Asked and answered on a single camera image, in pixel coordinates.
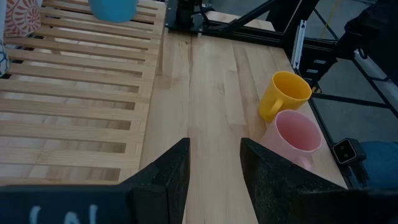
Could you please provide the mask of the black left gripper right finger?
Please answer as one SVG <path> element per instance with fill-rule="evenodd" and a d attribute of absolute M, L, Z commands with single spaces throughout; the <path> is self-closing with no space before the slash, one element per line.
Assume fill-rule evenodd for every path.
<path fill-rule="evenodd" d="M 398 224 L 398 190 L 348 190 L 241 139 L 244 181 L 259 224 Z"/>

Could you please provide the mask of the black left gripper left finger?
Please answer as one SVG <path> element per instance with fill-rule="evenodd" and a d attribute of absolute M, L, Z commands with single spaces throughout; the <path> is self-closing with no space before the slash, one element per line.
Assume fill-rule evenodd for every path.
<path fill-rule="evenodd" d="M 0 187 L 0 224 L 181 224 L 190 139 L 116 185 Z"/>

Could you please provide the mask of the pink faceted mug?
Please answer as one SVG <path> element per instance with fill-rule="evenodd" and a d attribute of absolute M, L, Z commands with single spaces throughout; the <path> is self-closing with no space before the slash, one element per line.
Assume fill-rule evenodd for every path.
<path fill-rule="evenodd" d="M 322 145 L 322 135 L 314 122 L 295 110 L 276 115 L 260 144 L 290 162 L 311 171 L 312 154 Z"/>

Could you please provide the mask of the yellow-orange faceted mug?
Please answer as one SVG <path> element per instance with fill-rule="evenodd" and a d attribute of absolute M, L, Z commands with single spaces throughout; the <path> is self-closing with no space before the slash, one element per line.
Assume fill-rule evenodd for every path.
<path fill-rule="evenodd" d="M 276 72 L 259 103 L 259 114 L 270 123 L 278 112 L 297 110 L 312 95 L 310 85 L 300 76 L 287 71 Z"/>

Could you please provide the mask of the blue faceted mug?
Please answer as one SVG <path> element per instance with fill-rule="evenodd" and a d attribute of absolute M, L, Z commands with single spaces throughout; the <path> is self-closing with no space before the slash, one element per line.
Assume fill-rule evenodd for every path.
<path fill-rule="evenodd" d="M 137 12 L 137 0 L 88 0 L 88 4 L 97 19 L 108 22 L 128 22 Z"/>

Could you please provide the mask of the white mug blue pattern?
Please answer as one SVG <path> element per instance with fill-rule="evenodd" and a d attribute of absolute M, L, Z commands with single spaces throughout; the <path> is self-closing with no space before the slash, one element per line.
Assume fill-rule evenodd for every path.
<path fill-rule="evenodd" d="M 9 57 L 7 56 L 4 42 L 0 39 L 0 78 L 9 70 Z"/>

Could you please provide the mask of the red-patterned mug yellow rim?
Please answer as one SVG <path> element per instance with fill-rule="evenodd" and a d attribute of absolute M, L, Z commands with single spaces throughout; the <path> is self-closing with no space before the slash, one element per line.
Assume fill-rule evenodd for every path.
<path fill-rule="evenodd" d="M 38 0 L 6 0 L 5 37 L 25 37 L 41 27 Z"/>

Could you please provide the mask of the person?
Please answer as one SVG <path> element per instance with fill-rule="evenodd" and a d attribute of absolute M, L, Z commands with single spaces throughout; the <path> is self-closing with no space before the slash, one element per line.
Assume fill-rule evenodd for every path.
<path fill-rule="evenodd" d="M 377 0 L 348 21 L 335 52 L 370 57 L 391 76 L 398 75 L 398 0 Z M 367 158 L 350 164 L 357 182 L 374 189 L 398 189 L 398 141 L 361 142 Z"/>

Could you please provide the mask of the wooden slatted rack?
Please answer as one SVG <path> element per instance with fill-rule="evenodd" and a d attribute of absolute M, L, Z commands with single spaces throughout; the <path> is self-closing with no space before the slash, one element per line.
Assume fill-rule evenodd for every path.
<path fill-rule="evenodd" d="M 162 54 L 166 5 L 124 23 L 88 0 L 44 0 L 41 27 L 5 38 L 0 185 L 117 184 L 134 175 Z"/>

